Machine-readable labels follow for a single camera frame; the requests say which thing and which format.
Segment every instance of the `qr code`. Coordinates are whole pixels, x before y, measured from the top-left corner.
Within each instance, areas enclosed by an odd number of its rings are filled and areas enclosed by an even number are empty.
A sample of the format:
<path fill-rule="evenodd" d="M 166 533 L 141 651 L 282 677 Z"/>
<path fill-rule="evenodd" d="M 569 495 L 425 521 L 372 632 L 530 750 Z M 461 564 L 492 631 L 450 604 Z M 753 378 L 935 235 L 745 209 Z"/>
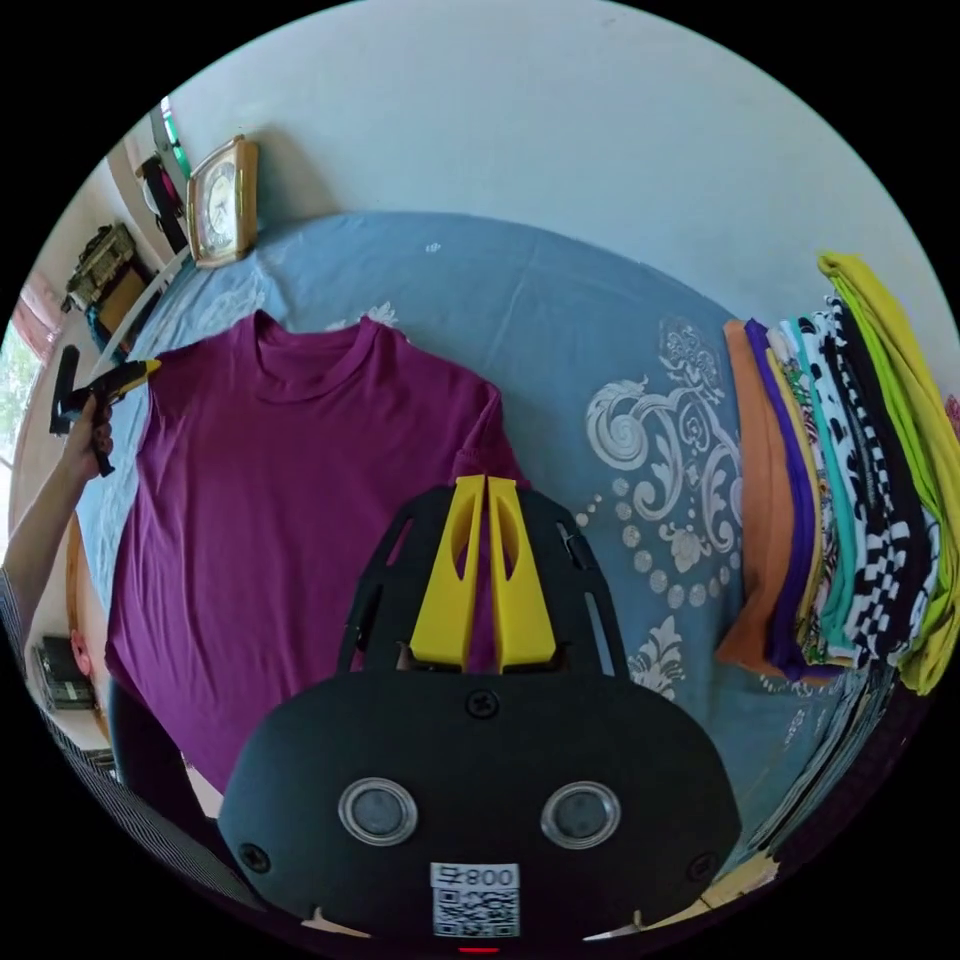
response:
<path fill-rule="evenodd" d="M 434 889 L 433 931 L 439 937 L 518 937 L 520 891 Z"/>

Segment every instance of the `clock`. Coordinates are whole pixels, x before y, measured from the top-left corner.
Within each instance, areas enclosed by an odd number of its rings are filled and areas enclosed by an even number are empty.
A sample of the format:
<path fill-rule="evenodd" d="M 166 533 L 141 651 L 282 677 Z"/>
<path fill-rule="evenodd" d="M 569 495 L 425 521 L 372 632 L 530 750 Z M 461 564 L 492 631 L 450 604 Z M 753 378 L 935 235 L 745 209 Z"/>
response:
<path fill-rule="evenodd" d="M 257 241 L 257 157 L 243 134 L 214 150 L 187 182 L 190 253 L 198 267 L 241 260 Z"/>

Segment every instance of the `label sticker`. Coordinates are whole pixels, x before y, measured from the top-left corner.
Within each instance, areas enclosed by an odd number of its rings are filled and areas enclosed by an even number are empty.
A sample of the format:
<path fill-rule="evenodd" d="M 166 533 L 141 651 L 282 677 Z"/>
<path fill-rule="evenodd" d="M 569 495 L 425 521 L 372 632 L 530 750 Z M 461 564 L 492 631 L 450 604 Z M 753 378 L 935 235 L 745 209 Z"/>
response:
<path fill-rule="evenodd" d="M 438 937 L 519 937 L 520 868 L 515 863 L 431 863 Z"/>

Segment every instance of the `hand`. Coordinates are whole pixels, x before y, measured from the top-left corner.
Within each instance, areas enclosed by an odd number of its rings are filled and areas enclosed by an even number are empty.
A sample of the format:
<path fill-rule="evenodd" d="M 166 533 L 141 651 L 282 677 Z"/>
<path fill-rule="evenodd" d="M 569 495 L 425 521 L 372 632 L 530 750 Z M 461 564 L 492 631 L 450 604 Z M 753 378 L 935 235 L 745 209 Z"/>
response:
<path fill-rule="evenodd" d="M 97 464 L 92 444 L 95 443 L 97 448 L 107 456 L 110 456 L 113 451 L 113 439 L 110 436 L 112 410 L 107 407 L 106 422 L 94 429 L 93 414 L 95 409 L 96 401 L 93 397 L 90 397 L 87 400 L 87 405 L 83 408 L 80 419 L 71 428 L 70 434 L 63 445 L 63 453 L 60 455 L 60 469 L 68 481 L 81 490 L 87 485 L 88 481 L 100 475 L 100 467 Z"/>

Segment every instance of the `gold clock frame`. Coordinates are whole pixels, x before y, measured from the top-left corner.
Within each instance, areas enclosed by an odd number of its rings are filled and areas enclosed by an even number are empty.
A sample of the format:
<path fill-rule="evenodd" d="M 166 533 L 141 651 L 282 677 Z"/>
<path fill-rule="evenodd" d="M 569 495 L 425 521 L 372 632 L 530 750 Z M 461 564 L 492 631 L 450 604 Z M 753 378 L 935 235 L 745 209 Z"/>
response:
<path fill-rule="evenodd" d="M 193 171 L 187 181 L 187 234 L 190 243 L 190 253 L 198 267 L 212 269 L 222 267 L 228 263 L 242 260 L 253 249 L 257 242 L 257 160 L 259 147 L 253 140 L 248 140 L 242 133 L 230 139 L 227 143 L 217 147 Z M 198 209 L 200 198 L 197 196 L 200 182 L 216 164 L 233 159 L 237 176 L 236 189 L 236 216 L 237 238 L 236 243 L 224 253 L 208 254 L 200 243 Z"/>

